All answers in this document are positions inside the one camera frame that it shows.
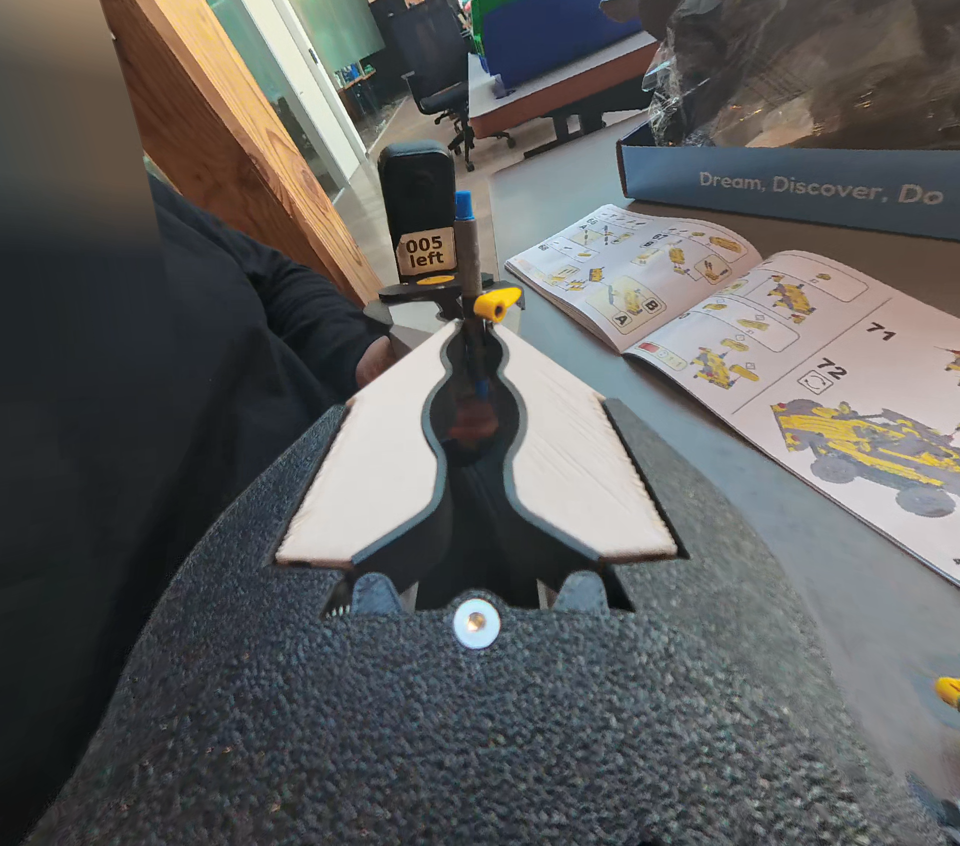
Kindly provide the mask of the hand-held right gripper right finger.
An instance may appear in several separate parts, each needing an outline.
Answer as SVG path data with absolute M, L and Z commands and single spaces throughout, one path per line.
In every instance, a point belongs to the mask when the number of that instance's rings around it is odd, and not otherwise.
M 672 560 L 680 547 L 605 397 L 514 332 L 494 326 L 498 376 L 518 407 L 505 462 L 509 500 L 534 527 L 598 564 Z

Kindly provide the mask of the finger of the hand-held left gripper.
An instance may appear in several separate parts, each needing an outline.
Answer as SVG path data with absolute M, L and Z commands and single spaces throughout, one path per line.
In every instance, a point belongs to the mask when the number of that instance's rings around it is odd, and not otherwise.
M 450 325 L 449 321 L 438 315 L 394 315 L 392 321 L 390 346 L 398 360 Z

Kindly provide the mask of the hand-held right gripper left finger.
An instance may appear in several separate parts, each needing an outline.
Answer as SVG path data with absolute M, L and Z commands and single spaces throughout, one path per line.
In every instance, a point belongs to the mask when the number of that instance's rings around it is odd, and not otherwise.
M 346 571 L 413 525 L 433 502 L 440 461 L 424 430 L 428 396 L 447 378 L 449 323 L 364 386 L 347 404 L 275 561 Z

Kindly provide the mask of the grey axle with yellow connector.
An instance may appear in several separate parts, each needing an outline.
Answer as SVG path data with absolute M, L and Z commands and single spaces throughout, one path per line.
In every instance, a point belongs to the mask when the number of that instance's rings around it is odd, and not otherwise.
M 486 404 L 490 388 L 486 371 L 486 329 L 488 325 L 501 323 L 512 307 L 522 303 L 523 291 L 518 287 L 484 287 L 478 225 L 471 198 L 470 192 L 455 192 L 453 230 L 463 313 L 463 364 L 474 398 Z

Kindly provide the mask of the person's left forearm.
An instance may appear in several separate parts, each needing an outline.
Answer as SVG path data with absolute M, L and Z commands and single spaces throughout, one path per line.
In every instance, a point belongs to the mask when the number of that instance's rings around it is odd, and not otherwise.
M 356 365 L 384 330 L 310 267 L 242 233 L 225 239 L 270 330 L 339 400 L 353 397 Z

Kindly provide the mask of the grey desk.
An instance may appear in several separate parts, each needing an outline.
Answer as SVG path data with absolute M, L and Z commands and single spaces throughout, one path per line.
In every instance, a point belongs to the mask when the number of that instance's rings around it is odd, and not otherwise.
M 611 115 L 606 128 L 530 159 L 546 141 L 516 130 L 488 180 L 503 262 L 604 204 L 640 213 L 693 210 L 631 203 L 617 141 L 644 121 Z M 958 715 L 932 688 L 958 675 L 958 589 L 747 444 L 661 373 L 618 357 L 537 294 L 521 335 L 600 392 L 616 397 L 689 460 L 738 508 L 774 553 L 818 627 L 827 660 L 861 728 L 898 778 L 958 798 Z

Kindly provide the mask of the person's left hand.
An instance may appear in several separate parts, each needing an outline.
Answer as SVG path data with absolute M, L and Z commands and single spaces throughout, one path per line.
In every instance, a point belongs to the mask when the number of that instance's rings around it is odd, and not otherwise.
M 390 336 L 380 336 L 365 350 L 355 369 L 358 390 L 374 382 L 398 361 L 393 346 Z

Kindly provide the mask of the black office chair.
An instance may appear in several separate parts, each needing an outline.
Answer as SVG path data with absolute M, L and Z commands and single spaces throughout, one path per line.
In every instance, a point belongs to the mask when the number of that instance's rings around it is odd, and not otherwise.
M 392 33 L 407 66 L 404 79 L 419 112 L 436 123 L 450 119 L 456 129 L 448 144 L 474 171 L 474 129 L 470 125 L 469 56 L 466 32 L 448 0 L 424 0 L 391 19 Z

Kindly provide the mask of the white table with brown edge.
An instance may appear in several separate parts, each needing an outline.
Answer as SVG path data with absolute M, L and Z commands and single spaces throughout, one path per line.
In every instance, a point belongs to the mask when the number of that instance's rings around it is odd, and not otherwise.
M 609 113 L 631 113 L 649 103 L 643 77 L 659 44 L 642 31 L 514 88 L 468 56 L 469 124 L 478 140 L 501 137 L 536 119 L 549 120 L 555 138 L 524 154 L 531 158 L 605 126 Z

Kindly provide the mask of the wooden pillar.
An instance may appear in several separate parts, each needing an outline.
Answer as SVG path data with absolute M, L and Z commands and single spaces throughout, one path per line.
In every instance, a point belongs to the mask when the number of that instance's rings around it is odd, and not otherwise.
M 206 0 L 101 0 L 143 148 L 191 202 L 328 277 L 381 281 Z

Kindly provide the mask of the open instruction booklet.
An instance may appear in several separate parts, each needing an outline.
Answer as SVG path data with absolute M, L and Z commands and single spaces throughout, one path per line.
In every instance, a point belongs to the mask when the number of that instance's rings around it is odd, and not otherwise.
M 611 204 L 504 267 L 958 584 L 957 317 L 833 258 Z

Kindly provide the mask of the blue cardboard box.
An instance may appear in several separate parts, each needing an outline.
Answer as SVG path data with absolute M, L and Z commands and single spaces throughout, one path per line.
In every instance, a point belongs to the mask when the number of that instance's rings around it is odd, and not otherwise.
M 678 2 L 601 6 L 611 19 L 639 19 L 658 51 Z M 622 190 L 635 200 L 958 240 L 958 151 L 655 146 L 650 105 L 616 145 Z

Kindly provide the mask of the clear plastic bags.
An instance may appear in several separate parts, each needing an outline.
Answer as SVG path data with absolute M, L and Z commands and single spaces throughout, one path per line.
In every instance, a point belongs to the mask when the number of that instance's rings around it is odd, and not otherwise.
M 678 0 L 655 146 L 958 151 L 959 0 Z

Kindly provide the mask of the yellow toy vehicle model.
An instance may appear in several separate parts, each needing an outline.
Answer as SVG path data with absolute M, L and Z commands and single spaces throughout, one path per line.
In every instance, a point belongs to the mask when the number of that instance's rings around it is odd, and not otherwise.
M 936 721 L 921 756 L 905 774 L 907 788 L 952 842 L 959 839 L 959 680 L 937 676 L 919 689 Z

